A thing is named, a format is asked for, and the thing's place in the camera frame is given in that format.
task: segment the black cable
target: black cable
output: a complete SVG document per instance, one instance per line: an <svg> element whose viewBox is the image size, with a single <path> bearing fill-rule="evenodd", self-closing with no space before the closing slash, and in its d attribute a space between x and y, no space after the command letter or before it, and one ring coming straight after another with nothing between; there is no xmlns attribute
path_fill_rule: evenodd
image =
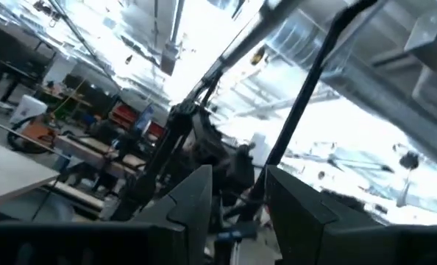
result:
<svg viewBox="0 0 437 265"><path fill-rule="evenodd" d="M45 205L46 201L49 199L50 194L55 190L55 187L57 186L57 183L61 180L63 177L63 173L60 173L58 177L55 179L55 181L50 185L49 191L47 191L45 197L40 201L39 206L37 207L37 210L35 210L34 214L32 215L31 222L35 221L35 218L39 214L40 210L42 210L42 207Z"/></svg>
<svg viewBox="0 0 437 265"><path fill-rule="evenodd" d="M283 129L281 130L276 143L274 144L268 159L266 160L266 165L278 165L280 163L281 158L287 149L287 145L291 141L292 135L294 134L294 131L304 113L304 110L307 107L313 92L315 91L315 87L320 79L321 73L324 70L324 59L333 50L336 42L339 39L339 35L347 28L349 24L351 24L351 22L357 15L359 15L359 13L371 7L376 2L377 0L360 0L336 14L330 30L327 33L327 37L324 39L320 51L317 54L310 71L308 72L304 85L302 86L302 89L300 90L291 108L291 112L285 120ZM253 200L259 200L264 197L265 176L266 173L264 170L262 170L257 182L249 193L249 198ZM238 218L239 222L253 220L255 214L260 208L259 205L247 206L248 207L244 208L243 213L241 213L240 217Z"/></svg>
<svg viewBox="0 0 437 265"><path fill-rule="evenodd" d="M222 76L223 73L219 72L217 73L217 75L215 75L212 78L212 81L210 81L210 83L206 83L205 85L209 87L209 89L207 90L207 93L204 96L204 99L202 99L201 101L201 107L205 107L210 99L210 97L212 96L213 92L216 90L217 85L219 83L220 77Z"/></svg>

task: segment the workbench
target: workbench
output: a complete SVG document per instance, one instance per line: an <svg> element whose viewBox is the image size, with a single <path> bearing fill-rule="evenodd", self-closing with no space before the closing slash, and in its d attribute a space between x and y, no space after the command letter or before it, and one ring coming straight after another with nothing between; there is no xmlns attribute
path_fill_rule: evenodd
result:
<svg viewBox="0 0 437 265"><path fill-rule="evenodd" d="M59 173L0 146L0 203L50 183Z"/></svg>
<svg viewBox="0 0 437 265"><path fill-rule="evenodd" d="M94 149L105 150L104 152L109 152L110 147L94 138L79 138L79 141L82 141L83 144L71 140L68 136L58 136L55 138L54 142L55 147L61 149L64 154L77 157L95 169L102 169L105 164L104 154L96 152L86 147L86 145L92 146ZM117 152L109 152L109 155L115 157ZM138 169L140 170L143 170L143 165L145 165L145 161L134 155L126 155L123 159L123 163L130 167L138 166ZM105 168L105 172L117 178L125 178L130 175L135 175L136 171L128 166L119 162L112 162Z"/></svg>

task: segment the wooden table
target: wooden table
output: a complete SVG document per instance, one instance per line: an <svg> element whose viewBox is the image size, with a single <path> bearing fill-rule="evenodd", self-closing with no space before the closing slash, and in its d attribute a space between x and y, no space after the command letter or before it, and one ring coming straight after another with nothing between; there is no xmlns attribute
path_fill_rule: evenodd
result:
<svg viewBox="0 0 437 265"><path fill-rule="evenodd" d="M108 152L110 149L109 146L94 138L80 138L79 140L96 149L105 150L105 152ZM64 153L73 155L96 169L101 169L104 165L104 155L102 153L93 151L92 149L71 140L68 136L56 137L55 146L58 149L61 149ZM145 164L145 161L134 155L126 155L123 162L132 167ZM125 178L126 176L134 175L136 173L134 170L118 162L112 162L105 171L117 178Z"/></svg>
<svg viewBox="0 0 437 265"><path fill-rule="evenodd" d="M0 203L49 183L58 174L0 146Z"/></svg>
<svg viewBox="0 0 437 265"><path fill-rule="evenodd" d="M54 180L49 183L50 186L54 185ZM101 201L100 199L97 199L95 197L92 197L89 194L86 194L84 192L81 192L73 187L70 187L69 185L66 185L65 183L58 182L55 186L55 189L57 189L61 194L67 194L73 197L76 197L79 200L82 200L83 202L86 202L87 204L98 208L101 210L104 207L104 201Z"/></svg>

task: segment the cable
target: cable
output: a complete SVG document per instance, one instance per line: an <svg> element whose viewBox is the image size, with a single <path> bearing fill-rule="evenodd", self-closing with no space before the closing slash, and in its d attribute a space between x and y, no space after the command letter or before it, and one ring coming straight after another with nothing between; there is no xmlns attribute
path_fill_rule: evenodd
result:
<svg viewBox="0 0 437 265"><path fill-rule="evenodd" d="M58 177L55 179L55 181L50 185L49 191L47 191L45 197L40 201L37 210L35 210L34 214L32 215L31 222L35 221L35 218L37 218L37 215L39 214L40 210L42 210L42 207L45 205L46 201L49 199L51 193L53 192L53 190L57 186L57 183L60 181L62 177L63 177L63 173L60 173Z"/></svg>
<svg viewBox="0 0 437 265"><path fill-rule="evenodd" d="M86 81L86 77L81 81L81 83L77 86L77 88L75 88L70 95L68 95L68 97L60 104L58 105L57 108L55 108L54 111L51 112L52 115L54 115L57 110L59 110L64 104L66 104L66 102L68 102L68 100L70 100L78 91L79 88L81 88L81 85Z"/></svg>

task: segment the black stand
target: black stand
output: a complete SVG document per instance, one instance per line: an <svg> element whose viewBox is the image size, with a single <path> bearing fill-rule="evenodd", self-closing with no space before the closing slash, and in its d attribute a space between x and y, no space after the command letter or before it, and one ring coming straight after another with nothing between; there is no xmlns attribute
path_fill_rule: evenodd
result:
<svg viewBox="0 0 437 265"><path fill-rule="evenodd" d="M143 208L153 198L156 190L157 176L163 168L166 158L182 148L178 143L181 138L187 137L192 130L192 116L197 112L197 106L192 101L185 101L171 109L167 130L160 139L152 159L146 164L144 173L136 181L127 184L121 201L113 215L112 221L127 221L138 208Z"/></svg>

